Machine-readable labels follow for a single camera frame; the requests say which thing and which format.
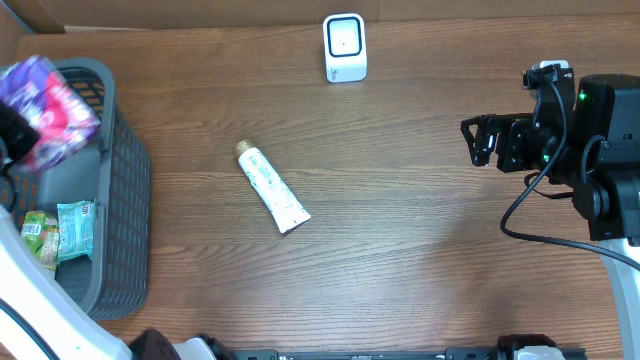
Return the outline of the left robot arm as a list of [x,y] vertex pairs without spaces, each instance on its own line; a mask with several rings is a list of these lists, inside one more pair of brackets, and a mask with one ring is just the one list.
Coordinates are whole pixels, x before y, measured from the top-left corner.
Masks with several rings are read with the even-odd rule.
[[40,177],[36,202],[50,207],[94,200],[98,218],[91,266],[75,269],[87,279],[85,297],[75,302],[69,287],[49,277],[28,252],[8,208],[1,210],[1,342],[23,359],[211,359],[199,338],[172,344],[148,330],[130,344],[99,324],[104,290],[122,292],[122,310],[147,295],[151,167],[133,132],[117,145],[122,123],[115,104],[104,108],[100,145],[87,147]]

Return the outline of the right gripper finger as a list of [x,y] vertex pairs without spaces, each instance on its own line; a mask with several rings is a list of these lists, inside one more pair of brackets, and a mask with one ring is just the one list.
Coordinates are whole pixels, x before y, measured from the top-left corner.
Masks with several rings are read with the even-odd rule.
[[498,134],[505,132],[513,123],[521,120],[530,120],[530,113],[515,114],[486,114],[463,120],[461,131],[465,136],[476,137],[478,135]]
[[470,150],[472,164],[476,167],[486,166],[494,152],[500,130],[498,128],[480,128],[472,136]]

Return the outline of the white tube gold cap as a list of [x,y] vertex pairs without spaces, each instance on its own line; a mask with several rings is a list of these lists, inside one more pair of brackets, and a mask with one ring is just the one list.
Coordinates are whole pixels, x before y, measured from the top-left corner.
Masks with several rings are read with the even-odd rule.
[[281,234],[311,219],[309,212],[256,146],[248,140],[242,140],[234,146],[233,153]]

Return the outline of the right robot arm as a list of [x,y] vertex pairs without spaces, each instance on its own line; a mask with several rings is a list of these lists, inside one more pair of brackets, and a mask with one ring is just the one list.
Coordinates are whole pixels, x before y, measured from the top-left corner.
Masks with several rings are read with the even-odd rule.
[[[565,61],[524,71],[536,101],[529,113],[486,114],[462,121],[476,167],[498,156],[504,173],[526,172],[525,189],[505,211],[512,238],[598,254],[611,283],[623,356],[639,356],[639,79],[595,74],[581,79]],[[519,205],[547,179],[588,223],[587,243],[508,228]]]

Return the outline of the teal wet wipes pack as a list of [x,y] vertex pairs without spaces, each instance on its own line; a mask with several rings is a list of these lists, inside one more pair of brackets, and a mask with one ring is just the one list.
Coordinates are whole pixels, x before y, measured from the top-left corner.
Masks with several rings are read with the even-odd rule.
[[96,208],[92,201],[58,204],[59,264],[81,256],[93,258]]

